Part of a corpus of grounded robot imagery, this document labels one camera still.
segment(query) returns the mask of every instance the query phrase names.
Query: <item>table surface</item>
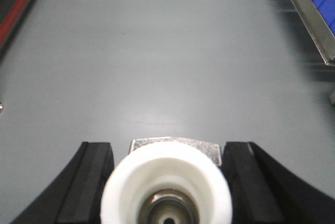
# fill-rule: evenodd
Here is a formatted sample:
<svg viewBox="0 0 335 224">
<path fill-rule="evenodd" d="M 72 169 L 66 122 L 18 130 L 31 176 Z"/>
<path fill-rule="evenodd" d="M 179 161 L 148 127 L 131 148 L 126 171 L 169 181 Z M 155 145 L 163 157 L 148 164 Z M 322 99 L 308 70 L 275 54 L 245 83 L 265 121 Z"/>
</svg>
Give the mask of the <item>table surface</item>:
<svg viewBox="0 0 335 224">
<path fill-rule="evenodd" d="M 35 0 L 0 56 L 0 223 L 82 141 L 254 141 L 335 197 L 334 81 L 289 0 Z"/>
</svg>

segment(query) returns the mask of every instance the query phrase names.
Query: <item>metal bracket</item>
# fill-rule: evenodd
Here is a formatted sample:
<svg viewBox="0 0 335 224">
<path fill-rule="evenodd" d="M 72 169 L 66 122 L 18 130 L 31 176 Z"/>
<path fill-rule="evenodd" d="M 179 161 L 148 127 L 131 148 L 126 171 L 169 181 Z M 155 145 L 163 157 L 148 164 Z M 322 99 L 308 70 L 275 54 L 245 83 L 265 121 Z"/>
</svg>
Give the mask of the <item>metal bracket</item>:
<svg viewBox="0 0 335 224">
<path fill-rule="evenodd" d="M 326 65 L 335 66 L 335 36 L 312 0 L 291 0 Z"/>
<path fill-rule="evenodd" d="M 146 139 L 134 139 L 131 142 L 129 153 L 147 144 L 153 144 L 153 143 L 163 142 L 163 141 L 175 141 L 175 142 L 187 144 L 191 147 L 198 149 L 200 152 L 205 154 L 217 166 L 222 165 L 221 147 L 218 144 L 195 140 L 195 139 L 186 139 L 186 138 L 181 138 L 181 137 L 157 137 L 157 138 L 146 138 Z"/>
<path fill-rule="evenodd" d="M 329 100 L 332 105 L 335 105 L 335 91 L 332 94 L 330 94 Z"/>
</svg>

